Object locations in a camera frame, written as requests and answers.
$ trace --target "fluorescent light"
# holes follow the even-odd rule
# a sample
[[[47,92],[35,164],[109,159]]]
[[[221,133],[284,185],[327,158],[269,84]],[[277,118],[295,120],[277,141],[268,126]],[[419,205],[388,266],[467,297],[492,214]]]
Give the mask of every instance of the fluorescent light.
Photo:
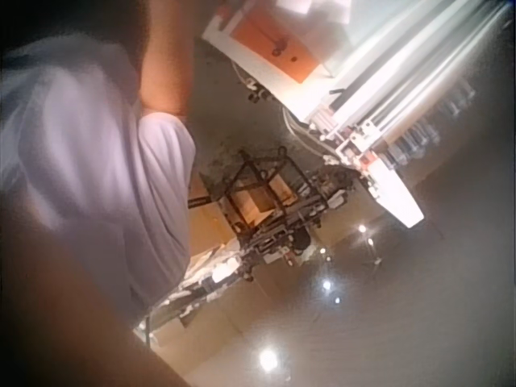
[[[278,364],[277,354],[273,350],[265,349],[260,353],[260,365],[265,372],[271,372]]]

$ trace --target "white sleeve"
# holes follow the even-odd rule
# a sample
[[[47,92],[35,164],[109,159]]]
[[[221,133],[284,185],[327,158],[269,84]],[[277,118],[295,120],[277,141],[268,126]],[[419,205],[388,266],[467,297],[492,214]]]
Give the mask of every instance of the white sleeve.
[[[181,120],[167,113],[145,115],[138,131],[142,161],[160,216],[174,239],[188,240],[188,187],[194,141]]]
[[[145,115],[139,121],[138,136],[152,184],[165,189],[181,188],[187,200],[195,145],[181,120],[160,112]]]

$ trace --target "metal bar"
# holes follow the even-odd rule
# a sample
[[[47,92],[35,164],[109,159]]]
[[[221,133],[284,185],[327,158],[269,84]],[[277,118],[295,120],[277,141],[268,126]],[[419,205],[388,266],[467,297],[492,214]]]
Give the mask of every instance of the metal bar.
[[[242,222],[243,226],[245,227],[246,231],[249,232],[251,230],[251,228],[249,227],[248,222],[245,220],[245,217],[243,216],[242,212],[240,211],[240,208],[236,205],[235,200],[231,196],[231,193],[226,194],[225,197],[226,197],[227,201],[229,202],[229,204],[231,205],[231,207],[233,208],[233,210],[235,211],[235,213],[237,214],[237,216],[239,217],[239,219]],[[231,225],[231,228],[237,235],[241,234],[241,233],[237,232],[236,228],[231,224],[231,222],[229,222],[229,223]]]
[[[325,208],[328,209],[329,208],[328,201],[326,200],[324,195],[314,185],[312,185],[312,183],[310,182],[310,179],[308,177],[306,177],[305,173],[299,168],[299,166],[296,163],[294,163],[294,161],[289,156],[285,156],[285,159],[290,163],[290,165],[292,165],[292,167],[296,170],[296,172],[301,176],[301,178],[306,183],[306,185],[308,185],[308,188],[310,188],[310,192],[312,192],[312,193],[315,192],[315,193],[317,193],[317,195],[319,195],[322,198]]]
[[[210,196],[201,196],[200,198],[194,198],[188,200],[188,208],[195,208],[205,206],[206,204],[212,203],[214,200]]]
[[[245,168],[248,166],[249,161],[245,160],[242,166],[239,168],[237,173],[233,176],[233,178],[230,180],[229,183],[227,183],[226,188],[224,190],[224,195],[228,195],[231,192],[231,188],[233,185],[235,185],[236,181],[239,179],[242,172],[245,170]]]
[[[260,187],[263,187],[263,184],[261,184],[259,182],[252,183],[252,184],[244,185],[242,187],[235,187],[234,189],[231,190],[231,193],[234,194],[236,192],[246,191],[248,189],[256,189],[256,188],[260,188]]]
[[[252,160],[248,161],[248,166],[249,168],[252,170],[252,172],[255,174],[255,177],[256,179],[258,180],[258,182],[260,182],[261,184],[263,184],[264,188],[265,188],[265,191],[268,193],[268,195],[270,196],[270,198],[278,205],[278,207],[280,207],[280,210],[283,214],[286,214],[285,212],[285,206],[283,205],[283,202],[281,201],[280,197],[277,196],[277,193],[274,191],[274,189],[268,184],[268,182],[261,176],[261,173],[260,171],[258,170],[258,168],[256,167],[256,165],[254,164],[254,162],[252,162]]]
[[[148,315],[145,318],[145,343],[151,347],[151,316]]]
[[[273,172],[268,177],[267,182],[270,183],[274,177],[286,166],[286,160],[283,160],[277,167],[273,169]]]

